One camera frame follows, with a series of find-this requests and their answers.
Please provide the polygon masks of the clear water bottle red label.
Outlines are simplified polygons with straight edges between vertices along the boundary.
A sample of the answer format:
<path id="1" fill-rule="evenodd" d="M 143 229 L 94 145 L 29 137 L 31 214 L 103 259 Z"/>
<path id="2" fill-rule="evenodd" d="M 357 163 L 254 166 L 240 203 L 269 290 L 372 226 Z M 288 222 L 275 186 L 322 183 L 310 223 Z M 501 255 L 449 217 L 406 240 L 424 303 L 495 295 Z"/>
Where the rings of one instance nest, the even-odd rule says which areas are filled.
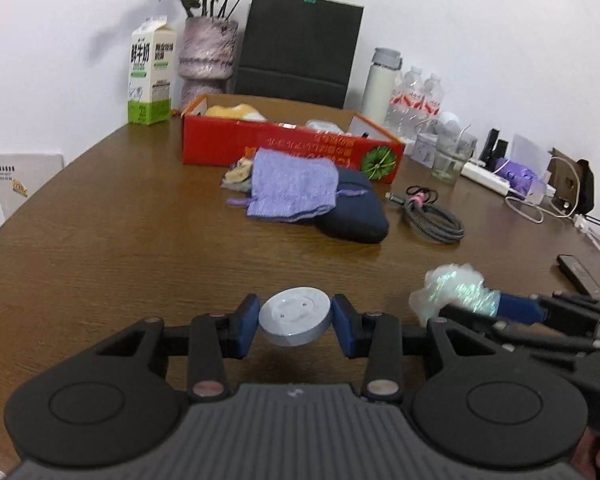
<path id="1" fill-rule="evenodd" d="M 422 106 L 422 69 L 411 66 L 404 74 L 398 73 L 392 90 L 384 126 L 400 138 L 406 135 L 411 112 Z"/>

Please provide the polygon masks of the dark navy pouch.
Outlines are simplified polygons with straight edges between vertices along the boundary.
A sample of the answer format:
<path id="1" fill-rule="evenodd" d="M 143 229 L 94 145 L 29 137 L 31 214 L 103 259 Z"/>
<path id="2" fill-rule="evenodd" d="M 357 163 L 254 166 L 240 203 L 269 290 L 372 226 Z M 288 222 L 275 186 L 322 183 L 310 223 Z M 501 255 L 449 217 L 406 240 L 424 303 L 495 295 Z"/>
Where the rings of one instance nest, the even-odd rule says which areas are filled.
<path id="1" fill-rule="evenodd" d="M 360 244 L 379 244 L 389 232 L 389 222 L 379 196 L 362 172 L 338 169 L 336 206 L 315 217 L 312 224 L 323 234 Z"/>

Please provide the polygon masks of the black phone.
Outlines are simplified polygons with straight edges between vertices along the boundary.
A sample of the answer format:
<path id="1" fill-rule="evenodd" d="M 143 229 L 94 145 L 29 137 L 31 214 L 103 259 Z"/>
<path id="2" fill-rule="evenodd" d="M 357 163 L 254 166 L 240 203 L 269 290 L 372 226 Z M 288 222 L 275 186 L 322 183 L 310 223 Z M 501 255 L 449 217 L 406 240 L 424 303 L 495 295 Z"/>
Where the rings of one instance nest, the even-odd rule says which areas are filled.
<path id="1" fill-rule="evenodd" d="M 582 262 L 573 255 L 558 255 L 558 269 L 568 278 L 580 294 L 600 300 L 600 284 L 585 269 Z"/>

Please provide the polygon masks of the red orange cardboard box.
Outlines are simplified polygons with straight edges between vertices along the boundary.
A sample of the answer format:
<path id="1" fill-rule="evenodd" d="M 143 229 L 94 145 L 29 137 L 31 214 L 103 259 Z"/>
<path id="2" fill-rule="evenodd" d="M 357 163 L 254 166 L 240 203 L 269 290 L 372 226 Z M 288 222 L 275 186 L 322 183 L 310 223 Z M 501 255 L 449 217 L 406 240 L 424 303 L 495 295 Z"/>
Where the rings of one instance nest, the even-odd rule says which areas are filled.
<path id="1" fill-rule="evenodd" d="M 213 105 L 248 104 L 266 122 L 243 122 L 206 117 Z M 306 128 L 310 119 L 334 122 L 346 134 Z M 182 113 L 182 162 L 201 166 L 230 166 L 251 158 L 259 148 L 307 158 L 327 158 L 335 165 L 355 169 L 368 180 L 390 183 L 402 162 L 404 147 L 398 138 L 352 110 L 263 96 L 209 94 L 198 96 Z"/>

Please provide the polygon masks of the green white milk carton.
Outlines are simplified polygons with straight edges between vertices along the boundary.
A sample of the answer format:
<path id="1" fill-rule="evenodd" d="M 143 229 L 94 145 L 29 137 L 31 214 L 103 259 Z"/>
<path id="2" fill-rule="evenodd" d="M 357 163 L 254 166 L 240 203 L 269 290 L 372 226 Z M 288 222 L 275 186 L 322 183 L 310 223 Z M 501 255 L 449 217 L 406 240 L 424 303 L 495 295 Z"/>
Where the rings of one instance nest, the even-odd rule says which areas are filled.
<path id="1" fill-rule="evenodd" d="M 128 122 L 149 126 L 171 117 L 176 32 L 168 18 L 143 21 L 132 32 Z"/>

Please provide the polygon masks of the purple marbled ceramic vase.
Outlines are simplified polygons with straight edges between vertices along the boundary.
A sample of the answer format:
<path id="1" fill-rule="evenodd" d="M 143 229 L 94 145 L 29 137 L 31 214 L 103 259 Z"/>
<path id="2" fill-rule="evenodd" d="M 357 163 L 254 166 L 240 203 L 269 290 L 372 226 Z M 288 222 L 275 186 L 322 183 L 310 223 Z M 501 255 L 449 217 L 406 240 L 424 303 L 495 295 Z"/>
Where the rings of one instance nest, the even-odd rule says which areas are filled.
<path id="1" fill-rule="evenodd" d="M 188 18 L 178 76 L 183 79 L 180 107 L 202 94 L 224 93 L 234 74 L 238 23 L 224 18 Z"/>

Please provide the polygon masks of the white power strip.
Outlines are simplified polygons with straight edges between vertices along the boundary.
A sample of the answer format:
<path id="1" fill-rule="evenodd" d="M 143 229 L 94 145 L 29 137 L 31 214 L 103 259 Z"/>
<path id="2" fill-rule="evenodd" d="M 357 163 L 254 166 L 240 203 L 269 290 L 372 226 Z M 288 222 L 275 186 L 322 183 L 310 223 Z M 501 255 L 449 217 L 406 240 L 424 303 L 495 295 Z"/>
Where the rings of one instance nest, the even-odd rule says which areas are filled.
<path id="1" fill-rule="evenodd" d="M 473 162 L 466 162 L 463 166 L 460 175 L 478 185 L 487 188 L 490 191 L 498 194 L 499 196 L 505 197 L 510 189 L 509 182 L 494 174 L 493 172 L 486 170 Z"/>

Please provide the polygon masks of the black paper shopping bag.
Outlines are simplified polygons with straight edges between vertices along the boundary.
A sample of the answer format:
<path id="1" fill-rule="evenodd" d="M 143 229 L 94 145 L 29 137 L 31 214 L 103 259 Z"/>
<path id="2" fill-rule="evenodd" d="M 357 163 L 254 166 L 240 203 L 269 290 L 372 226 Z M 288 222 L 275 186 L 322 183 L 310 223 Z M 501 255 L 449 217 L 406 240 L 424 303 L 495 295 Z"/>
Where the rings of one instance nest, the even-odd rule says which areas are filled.
<path id="1" fill-rule="evenodd" d="M 362 17 L 332 0 L 251 0 L 234 92 L 343 107 Z"/>

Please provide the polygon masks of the purple knitted cloth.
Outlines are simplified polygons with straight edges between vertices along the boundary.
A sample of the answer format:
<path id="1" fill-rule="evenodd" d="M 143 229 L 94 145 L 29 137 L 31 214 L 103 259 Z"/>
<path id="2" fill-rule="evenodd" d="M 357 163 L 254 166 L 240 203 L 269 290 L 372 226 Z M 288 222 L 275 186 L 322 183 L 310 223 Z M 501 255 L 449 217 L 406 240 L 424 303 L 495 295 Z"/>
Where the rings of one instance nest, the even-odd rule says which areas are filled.
<path id="1" fill-rule="evenodd" d="M 247 216 L 294 223 L 326 214 L 336 206 L 338 168 L 331 160 L 267 148 L 259 148 L 251 159 L 251 192 L 228 201 L 244 207 Z"/>

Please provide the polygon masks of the iridescent plastic wrap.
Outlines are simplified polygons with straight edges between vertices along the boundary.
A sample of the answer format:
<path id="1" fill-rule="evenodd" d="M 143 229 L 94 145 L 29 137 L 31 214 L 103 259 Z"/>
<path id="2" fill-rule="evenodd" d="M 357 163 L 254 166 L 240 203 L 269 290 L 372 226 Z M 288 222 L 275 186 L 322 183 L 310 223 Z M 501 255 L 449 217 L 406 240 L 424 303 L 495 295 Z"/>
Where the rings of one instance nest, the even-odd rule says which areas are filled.
<path id="1" fill-rule="evenodd" d="M 408 298 L 408 305 L 425 326 L 446 306 L 493 318 L 501 293 L 487 288 L 484 276 L 470 264 L 445 264 L 425 274 L 424 284 Z"/>

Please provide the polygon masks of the round silver metal tin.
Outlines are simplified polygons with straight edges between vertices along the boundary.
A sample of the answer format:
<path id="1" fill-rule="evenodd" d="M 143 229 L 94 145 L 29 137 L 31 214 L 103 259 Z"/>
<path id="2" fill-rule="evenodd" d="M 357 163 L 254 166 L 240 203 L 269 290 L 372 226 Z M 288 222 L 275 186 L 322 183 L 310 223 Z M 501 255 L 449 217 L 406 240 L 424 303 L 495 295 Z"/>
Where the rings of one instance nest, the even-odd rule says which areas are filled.
<path id="1" fill-rule="evenodd" d="M 264 338 L 277 347 L 299 347 L 316 341 L 332 324 L 330 299 L 314 287 L 294 287 L 266 300 L 259 312 Z"/>

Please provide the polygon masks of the clear drinking glass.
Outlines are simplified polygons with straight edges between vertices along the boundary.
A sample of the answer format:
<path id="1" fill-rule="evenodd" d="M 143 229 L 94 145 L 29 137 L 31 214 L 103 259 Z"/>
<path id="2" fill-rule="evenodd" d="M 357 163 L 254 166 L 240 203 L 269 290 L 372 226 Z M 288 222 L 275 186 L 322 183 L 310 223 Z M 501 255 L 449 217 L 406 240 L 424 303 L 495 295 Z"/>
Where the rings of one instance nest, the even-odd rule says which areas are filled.
<path id="1" fill-rule="evenodd" d="M 460 177 L 466 162 L 475 153 L 478 139 L 470 133 L 440 133 L 437 138 L 432 175 L 449 184 Z"/>

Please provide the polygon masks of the purple small gadget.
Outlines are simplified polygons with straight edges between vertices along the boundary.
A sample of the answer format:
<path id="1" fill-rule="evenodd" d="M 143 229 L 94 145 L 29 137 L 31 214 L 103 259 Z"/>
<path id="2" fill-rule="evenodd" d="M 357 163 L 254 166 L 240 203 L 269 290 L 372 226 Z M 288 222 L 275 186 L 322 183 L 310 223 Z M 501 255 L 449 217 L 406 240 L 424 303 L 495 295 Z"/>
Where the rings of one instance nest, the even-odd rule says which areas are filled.
<path id="1" fill-rule="evenodd" d="M 509 189 L 518 197 L 527 197 L 535 182 L 539 182 L 538 175 L 527 166 L 512 162 L 506 157 L 501 157 L 495 163 L 494 174 L 509 183 Z"/>

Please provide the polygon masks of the white grey thermos bottle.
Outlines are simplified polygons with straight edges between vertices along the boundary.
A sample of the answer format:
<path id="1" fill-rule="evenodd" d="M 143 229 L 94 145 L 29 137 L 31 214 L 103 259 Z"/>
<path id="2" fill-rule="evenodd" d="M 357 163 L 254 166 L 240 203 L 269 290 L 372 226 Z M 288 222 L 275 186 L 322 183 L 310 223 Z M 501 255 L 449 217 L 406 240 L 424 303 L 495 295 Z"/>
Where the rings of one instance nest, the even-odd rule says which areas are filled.
<path id="1" fill-rule="evenodd" d="M 376 48 L 370 63 L 360 113 L 376 125 L 387 115 L 389 101 L 402 68 L 402 55 L 388 48 Z"/>

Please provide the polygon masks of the white round lamp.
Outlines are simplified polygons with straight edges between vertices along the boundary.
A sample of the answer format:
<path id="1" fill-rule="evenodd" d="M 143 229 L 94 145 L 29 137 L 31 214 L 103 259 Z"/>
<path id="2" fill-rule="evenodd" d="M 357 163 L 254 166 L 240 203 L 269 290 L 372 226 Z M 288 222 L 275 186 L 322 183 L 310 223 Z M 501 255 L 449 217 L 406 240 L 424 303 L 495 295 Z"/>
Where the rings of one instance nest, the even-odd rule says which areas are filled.
<path id="1" fill-rule="evenodd" d="M 438 115 L 437 128 L 439 130 L 449 131 L 454 134 L 454 136 L 457 136 L 460 133 L 460 120 L 454 113 L 444 110 Z"/>

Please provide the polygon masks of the lavender rabbit tin box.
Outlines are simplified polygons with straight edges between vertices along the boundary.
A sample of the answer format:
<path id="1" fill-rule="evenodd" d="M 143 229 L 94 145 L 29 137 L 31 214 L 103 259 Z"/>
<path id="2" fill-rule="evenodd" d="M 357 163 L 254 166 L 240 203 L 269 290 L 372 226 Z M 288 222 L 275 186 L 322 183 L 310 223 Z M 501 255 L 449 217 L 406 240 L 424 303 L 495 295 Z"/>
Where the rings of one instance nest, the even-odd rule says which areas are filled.
<path id="1" fill-rule="evenodd" d="M 421 132 L 416 136 L 411 152 L 411 160 L 429 169 L 434 166 L 438 136 L 434 133 Z"/>

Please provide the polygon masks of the clear white plastic container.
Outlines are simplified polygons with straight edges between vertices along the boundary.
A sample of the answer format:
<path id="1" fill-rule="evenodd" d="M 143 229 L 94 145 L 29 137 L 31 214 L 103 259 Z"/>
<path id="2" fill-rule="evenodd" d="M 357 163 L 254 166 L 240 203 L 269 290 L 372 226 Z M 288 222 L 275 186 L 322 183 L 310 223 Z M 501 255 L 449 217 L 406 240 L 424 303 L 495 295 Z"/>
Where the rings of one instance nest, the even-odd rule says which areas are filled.
<path id="1" fill-rule="evenodd" d="M 306 128 L 317 132 L 332 133 L 332 134 L 346 134 L 346 130 L 342 130 L 334 122 L 326 122 L 326 120 L 310 119 L 306 122 Z"/>

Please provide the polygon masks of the yellow white plush toy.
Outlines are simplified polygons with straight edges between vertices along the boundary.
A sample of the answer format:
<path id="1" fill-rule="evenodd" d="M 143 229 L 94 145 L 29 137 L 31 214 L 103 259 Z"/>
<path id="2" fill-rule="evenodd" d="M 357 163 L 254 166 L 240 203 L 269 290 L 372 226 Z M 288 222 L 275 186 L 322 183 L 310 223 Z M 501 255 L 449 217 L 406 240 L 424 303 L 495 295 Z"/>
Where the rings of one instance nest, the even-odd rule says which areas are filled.
<path id="1" fill-rule="evenodd" d="M 254 107 L 242 103 L 236 106 L 213 105 L 204 114 L 206 117 L 242 120 L 243 122 L 266 122 L 266 118 Z"/>

